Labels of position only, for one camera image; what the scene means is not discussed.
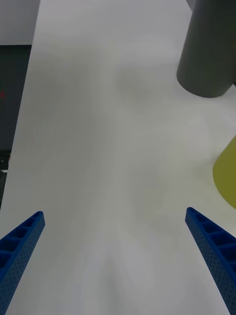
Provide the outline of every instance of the dark gray cylinder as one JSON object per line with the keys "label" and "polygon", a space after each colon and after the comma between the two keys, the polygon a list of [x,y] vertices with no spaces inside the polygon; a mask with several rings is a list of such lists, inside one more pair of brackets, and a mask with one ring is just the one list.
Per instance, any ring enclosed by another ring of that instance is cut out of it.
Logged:
{"label": "dark gray cylinder", "polygon": [[177,80],[202,97],[223,95],[236,80],[236,0],[197,0]]}

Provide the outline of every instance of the wall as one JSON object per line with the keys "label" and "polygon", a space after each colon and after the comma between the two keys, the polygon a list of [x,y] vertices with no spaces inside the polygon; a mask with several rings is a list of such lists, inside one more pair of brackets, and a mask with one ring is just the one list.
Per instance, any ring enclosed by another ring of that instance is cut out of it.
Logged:
{"label": "wall", "polygon": [[0,0],[0,45],[31,45],[40,0]]}

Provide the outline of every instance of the yellow cylinder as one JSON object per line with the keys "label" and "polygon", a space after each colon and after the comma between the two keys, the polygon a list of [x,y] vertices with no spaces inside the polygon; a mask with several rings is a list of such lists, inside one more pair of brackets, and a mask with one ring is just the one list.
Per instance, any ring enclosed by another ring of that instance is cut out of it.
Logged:
{"label": "yellow cylinder", "polygon": [[216,160],[213,179],[222,197],[236,209],[236,136]]}

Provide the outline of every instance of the white tabletop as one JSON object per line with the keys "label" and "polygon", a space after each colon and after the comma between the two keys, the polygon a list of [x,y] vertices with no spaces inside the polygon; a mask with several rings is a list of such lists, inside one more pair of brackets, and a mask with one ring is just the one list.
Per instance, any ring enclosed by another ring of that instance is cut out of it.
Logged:
{"label": "white tabletop", "polygon": [[236,235],[212,179],[236,91],[176,80],[185,0],[41,0],[0,212],[0,237],[46,227],[8,315],[222,315],[184,219]]}

